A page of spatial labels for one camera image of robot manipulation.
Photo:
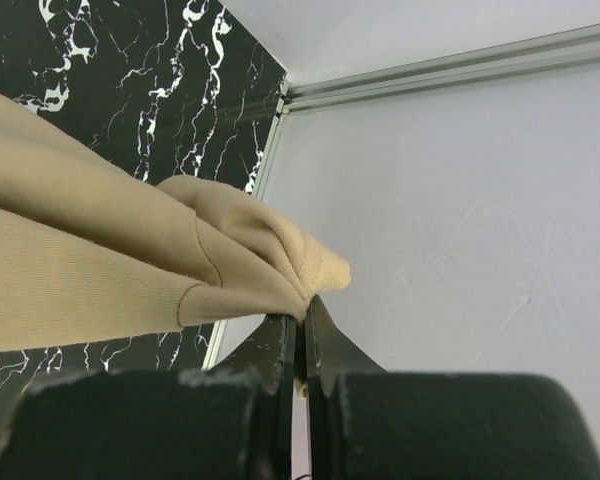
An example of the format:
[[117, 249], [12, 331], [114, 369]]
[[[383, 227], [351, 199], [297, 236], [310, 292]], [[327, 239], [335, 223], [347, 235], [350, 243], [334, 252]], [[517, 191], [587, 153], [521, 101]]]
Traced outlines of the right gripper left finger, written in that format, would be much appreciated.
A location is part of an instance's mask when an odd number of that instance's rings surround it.
[[268, 315], [199, 387], [201, 479], [288, 479], [296, 322]]

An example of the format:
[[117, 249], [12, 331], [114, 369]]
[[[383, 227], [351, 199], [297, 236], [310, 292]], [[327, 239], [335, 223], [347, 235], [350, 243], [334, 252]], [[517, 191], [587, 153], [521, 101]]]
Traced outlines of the beige t shirt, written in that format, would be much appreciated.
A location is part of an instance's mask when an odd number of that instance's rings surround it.
[[149, 185], [0, 95], [0, 352], [302, 319], [348, 263], [230, 185]]

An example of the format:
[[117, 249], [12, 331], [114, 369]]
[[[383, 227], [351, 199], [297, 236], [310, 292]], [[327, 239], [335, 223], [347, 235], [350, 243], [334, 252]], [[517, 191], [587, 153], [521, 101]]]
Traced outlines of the aluminium frame rail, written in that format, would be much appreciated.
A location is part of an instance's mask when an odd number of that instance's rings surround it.
[[255, 194], [388, 367], [600, 371], [600, 25], [292, 87]]

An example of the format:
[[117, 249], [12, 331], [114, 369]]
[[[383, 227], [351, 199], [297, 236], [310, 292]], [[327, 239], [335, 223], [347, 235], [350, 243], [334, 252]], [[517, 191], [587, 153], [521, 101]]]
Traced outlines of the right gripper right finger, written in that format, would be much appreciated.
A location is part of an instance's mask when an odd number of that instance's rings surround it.
[[338, 380], [347, 374], [379, 373], [383, 368], [336, 326], [318, 296], [308, 307], [303, 332], [311, 475], [344, 479]]

